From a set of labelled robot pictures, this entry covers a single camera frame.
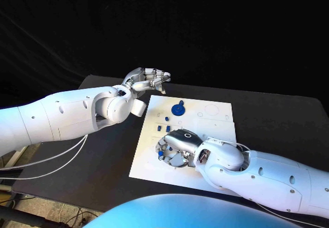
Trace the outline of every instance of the floor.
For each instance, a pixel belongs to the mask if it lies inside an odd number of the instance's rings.
[[[15,165],[28,163],[28,160],[34,154],[34,151],[37,150],[37,147],[39,147],[39,144],[27,147],[20,159],[17,160]],[[13,153],[8,153],[7,155],[3,156],[4,164],[8,161],[11,155],[13,155]],[[14,206],[14,209],[24,211],[30,214],[39,215],[50,221],[63,222],[63,223],[66,223],[67,220],[73,216],[76,216],[78,210],[79,210],[78,207],[75,207],[72,205],[67,205],[67,204],[63,204],[59,202],[53,202],[50,200],[40,199],[40,198],[33,198],[33,199],[18,201]],[[92,212],[98,216],[102,214],[101,212],[82,209],[82,212],[85,212],[85,211]],[[93,215],[91,215],[89,213],[83,213],[82,216],[86,219],[86,221],[91,221],[95,218]],[[79,223],[82,220],[82,216],[80,215],[78,216],[76,222],[75,222],[75,218],[69,221],[67,225],[70,227],[73,227],[73,228],[80,227]],[[3,227],[4,228],[30,228],[28,225],[24,225],[21,223],[17,223],[13,221],[8,221]]]

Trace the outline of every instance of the metal stand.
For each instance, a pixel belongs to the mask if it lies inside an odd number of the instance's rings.
[[[11,220],[20,223],[24,223],[30,225],[31,227],[40,227],[40,228],[70,228],[65,223],[62,222],[53,222],[47,220],[46,218],[28,214],[23,211],[10,209],[7,207],[0,206],[0,218],[4,220]]]

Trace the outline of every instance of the blue knob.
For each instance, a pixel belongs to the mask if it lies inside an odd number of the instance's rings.
[[[176,116],[180,116],[180,115],[184,114],[183,101],[180,101],[179,104],[173,105],[173,107],[171,107],[171,113]]]

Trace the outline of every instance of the robotic hand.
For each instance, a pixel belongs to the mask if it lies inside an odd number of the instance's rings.
[[[0,110],[0,156],[34,143],[75,139],[106,126],[121,123],[129,112],[141,116],[144,102],[137,98],[145,90],[164,94],[164,71],[137,68],[122,84],[65,91],[41,100]]]
[[[189,165],[216,189],[231,189],[245,199],[285,212],[329,219],[329,173],[233,142],[202,141],[184,129],[157,142],[158,160],[174,167]]]

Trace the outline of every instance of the blue object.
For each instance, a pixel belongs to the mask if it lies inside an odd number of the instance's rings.
[[[300,228],[259,210],[215,198],[184,194],[138,198],[112,208],[83,227]]]
[[[183,101],[180,101],[179,104],[173,105],[173,107],[171,107],[171,113],[176,116],[180,116],[180,115],[184,114]]]

